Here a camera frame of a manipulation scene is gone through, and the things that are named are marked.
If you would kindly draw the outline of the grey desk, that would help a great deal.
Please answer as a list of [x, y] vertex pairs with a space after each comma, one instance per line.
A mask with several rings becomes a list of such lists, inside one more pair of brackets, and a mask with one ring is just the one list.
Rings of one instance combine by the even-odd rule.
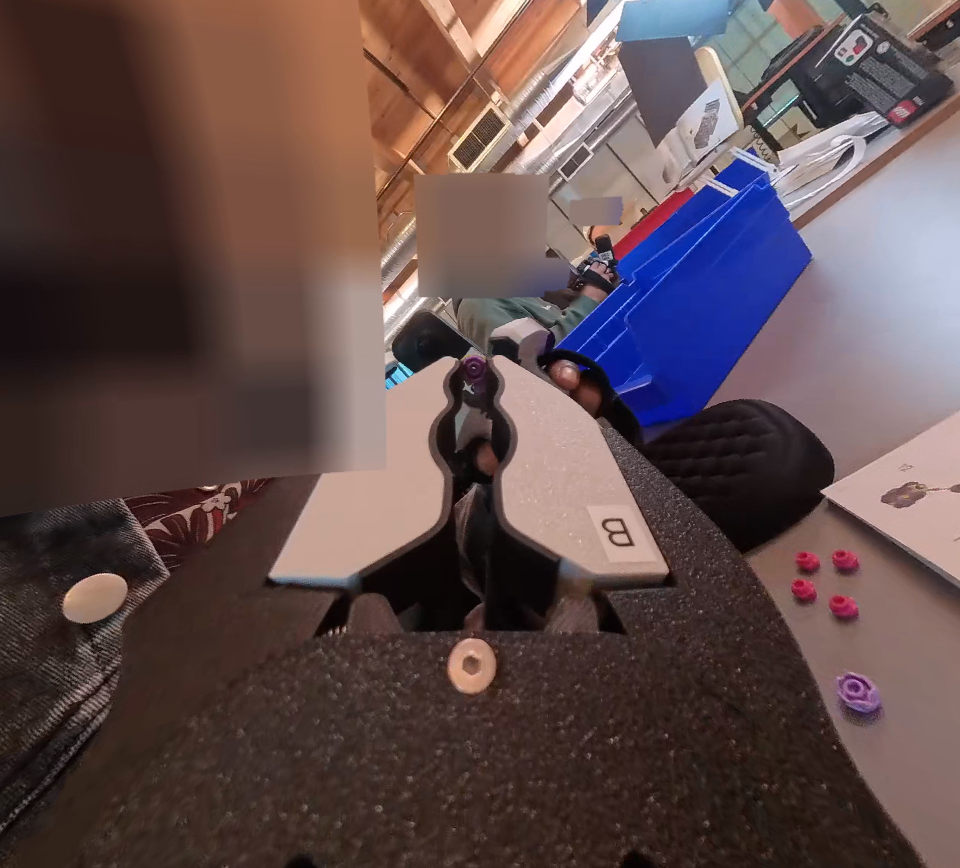
[[[958, 410], [958, 114], [801, 231], [813, 259], [710, 399], [780, 406], [844, 478]], [[835, 550], [860, 569], [838, 573]], [[798, 551], [821, 568], [797, 571]], [[958, 866], [958, 589], [822, 503], [748, 556], [816, 678], [864, 780], [927, 866]], [[811, 580], [815, 602], [790, 593]], [[853, 597], [859, 618], [831, 614]], [[870, 678], [882, 708], [849, 712], [835, 679]]]

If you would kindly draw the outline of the printed shirt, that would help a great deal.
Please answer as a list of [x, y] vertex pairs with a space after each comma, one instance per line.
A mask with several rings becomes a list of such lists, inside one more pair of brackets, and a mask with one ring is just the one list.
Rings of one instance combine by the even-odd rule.
[[166, 570], [174, 571], [209, 545], [271, 484], [270, 478], [181, 489], [126, 500]]

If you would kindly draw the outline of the ceiling air vent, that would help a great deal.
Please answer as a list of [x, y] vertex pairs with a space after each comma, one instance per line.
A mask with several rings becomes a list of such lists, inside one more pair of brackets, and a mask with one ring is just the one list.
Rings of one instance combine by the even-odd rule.
[[512, 130], [510, 119], [491, 101], [453, 143], [448, 153], [449, 167], [460, 173], [478, 169], [506, 134]]

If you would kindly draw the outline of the lilac flower brick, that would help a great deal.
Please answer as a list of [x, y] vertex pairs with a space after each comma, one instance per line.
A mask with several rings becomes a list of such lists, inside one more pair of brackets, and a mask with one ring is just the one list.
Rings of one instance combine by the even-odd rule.
[[848, 671], [835, 679], [835, 689], [840, 703], [860, 716], [872, 716], [882, 708], [882, 695], [869, 677]]

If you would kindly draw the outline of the building instruction booklet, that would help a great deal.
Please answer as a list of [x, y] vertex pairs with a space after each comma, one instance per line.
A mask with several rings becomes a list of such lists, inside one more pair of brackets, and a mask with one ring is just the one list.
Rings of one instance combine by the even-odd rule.
[[822, 494], [959, 585], [959, 413], [834, 482]]

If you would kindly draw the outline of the blue plastic bin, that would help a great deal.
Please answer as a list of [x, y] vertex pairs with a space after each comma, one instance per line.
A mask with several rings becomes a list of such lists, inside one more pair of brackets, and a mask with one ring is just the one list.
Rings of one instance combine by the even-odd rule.
[[676, 214], [637, 247], [633, 245], [632, 227], [627, 235], [614, 245], [620, 275], [633, 275], [644, 262], [665, 251], [670, 244], [679, 240], [708, 216], [719, 214], [724, 206], [733, 200], [731, 195], [711, 186], [696, 190], [696, 194]]
[[767, 174], [644, 262], [558, 345], [596, 362], [642, 427], [703, 409], [807, 269], [811, 252]]

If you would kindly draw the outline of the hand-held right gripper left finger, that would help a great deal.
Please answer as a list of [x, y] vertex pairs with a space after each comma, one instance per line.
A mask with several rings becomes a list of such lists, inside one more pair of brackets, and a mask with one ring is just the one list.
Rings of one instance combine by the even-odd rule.
[[459, 406], [459, 375], [460, 361], [445, 357], [387, 391], [385, 465], [319, 477], [271, 583], [357, 590], [441, 531], [453, 478], [440, 442]]

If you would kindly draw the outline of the black toy set box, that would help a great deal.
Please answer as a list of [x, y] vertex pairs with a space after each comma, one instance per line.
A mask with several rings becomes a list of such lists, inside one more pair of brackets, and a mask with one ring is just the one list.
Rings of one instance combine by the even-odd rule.
[[874, 12], [829, 30], [797, 62], [792, 80], [821, 130], [869, 112], [903, 128], [955, 92], [937, 55]]

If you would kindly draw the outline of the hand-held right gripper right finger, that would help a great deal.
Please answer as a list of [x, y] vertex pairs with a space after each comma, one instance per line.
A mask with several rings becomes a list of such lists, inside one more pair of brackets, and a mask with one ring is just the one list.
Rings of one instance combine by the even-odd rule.
[[508, 442], [494, 512], [523, 559], [546, 562], [557, 584], [578, 589], [665, 584], [666, 559], [599, 422], [510, 359], [494, 357], [491, 368]]

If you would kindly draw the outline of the white plastic bag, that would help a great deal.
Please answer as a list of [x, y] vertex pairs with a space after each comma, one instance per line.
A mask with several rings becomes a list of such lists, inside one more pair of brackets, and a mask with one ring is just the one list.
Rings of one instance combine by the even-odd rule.
[[770, 181], [787, 211], [795, 214], [851, 175], [868, 142], [890, 126], [876, 112], [861, 113], [781, 151]]

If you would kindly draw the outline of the person's left hand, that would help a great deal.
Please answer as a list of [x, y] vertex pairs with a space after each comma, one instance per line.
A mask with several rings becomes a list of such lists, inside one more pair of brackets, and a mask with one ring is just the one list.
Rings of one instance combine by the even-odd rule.
[[595, 418], [604, 406], [604, 389], [594, 376], [568, 359], [557, 359], [548, 367], [550, 380], [578, 406]]

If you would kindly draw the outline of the red plastic bin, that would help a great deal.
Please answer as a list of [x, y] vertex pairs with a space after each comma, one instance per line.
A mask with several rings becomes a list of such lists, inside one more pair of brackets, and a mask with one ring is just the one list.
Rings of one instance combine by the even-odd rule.
[[676, 214], [695, 194], [696, 190], [693, 188], [676, 190], [669, 194], [664, 202], [654, 207], [651, 212], [643, 215], [630, 232], [634, 237], [633, 247], [637, 247], [642, 241], [649, 238], [659, 227], [662, 227], [666, 221]]

